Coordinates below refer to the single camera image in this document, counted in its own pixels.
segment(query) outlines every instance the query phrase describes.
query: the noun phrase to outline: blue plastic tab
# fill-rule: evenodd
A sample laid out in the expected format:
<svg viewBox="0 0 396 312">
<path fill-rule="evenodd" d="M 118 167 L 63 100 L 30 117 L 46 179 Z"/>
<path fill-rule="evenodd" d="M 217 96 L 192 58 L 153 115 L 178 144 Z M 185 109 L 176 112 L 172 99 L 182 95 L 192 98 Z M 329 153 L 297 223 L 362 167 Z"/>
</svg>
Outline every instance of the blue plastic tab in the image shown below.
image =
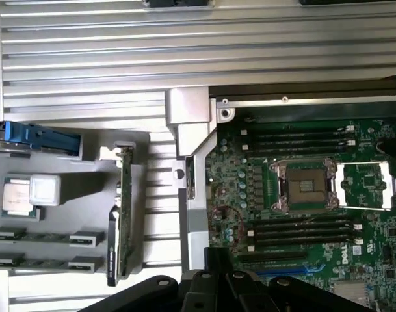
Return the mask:
<svg viewBox="0 0 396 312">
<path fill-rule="evenodd" d="M 32 150 L 54 148 L 78 155 L 81 136 L 63 133 L 40 125 L 5 122 L 5 141 L 30 145 Z"/>
</svg>

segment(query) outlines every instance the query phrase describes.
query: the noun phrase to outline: cpu socket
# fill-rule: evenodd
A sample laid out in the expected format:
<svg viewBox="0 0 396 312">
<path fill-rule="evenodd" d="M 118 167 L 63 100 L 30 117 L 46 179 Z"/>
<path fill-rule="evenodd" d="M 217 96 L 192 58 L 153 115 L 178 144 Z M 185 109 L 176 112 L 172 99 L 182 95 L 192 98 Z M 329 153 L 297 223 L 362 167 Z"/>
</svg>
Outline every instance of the cpu socket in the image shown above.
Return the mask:
<svg viewBox="0 0 396 312">
<path fill-rule="evenodd" d="M 339 205 L 334 180 L 336 163 L 331 159 L 283 160 L 269 166 L 278 178 L 278 201 L 273 211 L 312 214 Z"/>
</svg>

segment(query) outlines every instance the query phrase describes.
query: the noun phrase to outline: motherboard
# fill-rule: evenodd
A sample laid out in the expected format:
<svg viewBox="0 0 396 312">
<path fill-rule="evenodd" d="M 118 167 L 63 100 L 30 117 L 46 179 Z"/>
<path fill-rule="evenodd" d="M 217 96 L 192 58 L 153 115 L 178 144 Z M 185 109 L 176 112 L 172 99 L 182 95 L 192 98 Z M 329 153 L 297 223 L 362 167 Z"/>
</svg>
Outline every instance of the motherboard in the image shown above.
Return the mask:
<svg viewBox="0 0 396 312">
<path fill-rule="evenodd" d="M 293 276 L 396 311 L 396 120 L 220 124 L 211 246 L 262 281 Z"/>
</svg>

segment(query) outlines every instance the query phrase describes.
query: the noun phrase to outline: green circuit board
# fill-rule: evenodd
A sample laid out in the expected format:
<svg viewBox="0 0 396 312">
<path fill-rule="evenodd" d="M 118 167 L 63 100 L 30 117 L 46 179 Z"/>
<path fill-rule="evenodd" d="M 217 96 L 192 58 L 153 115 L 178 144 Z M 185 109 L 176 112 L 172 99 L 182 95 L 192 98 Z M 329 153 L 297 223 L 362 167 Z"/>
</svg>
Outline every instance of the green circuit board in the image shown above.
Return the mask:
<svg viewBox="0 0 396 312">
<path fill-rule="evenodd" d="M 265 282 L 291 275 L 396 311 L 396 158 L 376 149 L 393 137 L 396 120 L 218 125 L 210 245 Z"/>
</svg>

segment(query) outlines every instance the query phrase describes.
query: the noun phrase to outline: metal sheet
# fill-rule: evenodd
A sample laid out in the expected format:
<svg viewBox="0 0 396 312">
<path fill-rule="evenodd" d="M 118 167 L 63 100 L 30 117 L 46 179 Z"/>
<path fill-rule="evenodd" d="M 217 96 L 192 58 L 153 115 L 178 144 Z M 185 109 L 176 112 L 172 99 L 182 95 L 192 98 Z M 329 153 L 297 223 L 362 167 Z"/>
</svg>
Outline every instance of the metal sheet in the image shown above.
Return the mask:
<svg viewBox="0 0 396 312">
<path fill-rule="evenodd" d="M 396 2 L 302 8 L 298 0 L 217 0 L 213 10 L 182 12 L 143 10 L 140 0 L 0 4 L 0 119 L 136 129 L 152 139 L 146 269 L 117 289 L 102 275 L 17 272 L 3 280 L 13 312 L 72 311 L 151 275 L 180 277 L 176 146 L 163 90 L 396 74 Z"/>
</svg>

